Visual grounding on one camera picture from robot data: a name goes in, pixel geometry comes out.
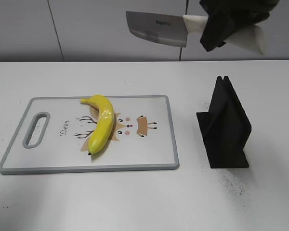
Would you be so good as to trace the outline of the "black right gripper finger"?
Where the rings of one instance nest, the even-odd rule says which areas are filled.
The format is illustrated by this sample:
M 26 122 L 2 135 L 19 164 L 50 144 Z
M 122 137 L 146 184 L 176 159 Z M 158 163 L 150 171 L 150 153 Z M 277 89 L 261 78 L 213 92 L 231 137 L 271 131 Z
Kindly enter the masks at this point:
M 210 52 L 219 47 L 236 30 L 237 25 L 230 11 L 221 9 L 210 11 L 200 43 L 207 52 Z
M 266 20 L 278 0 L 201 0 L 208 27 L 238 29 Z

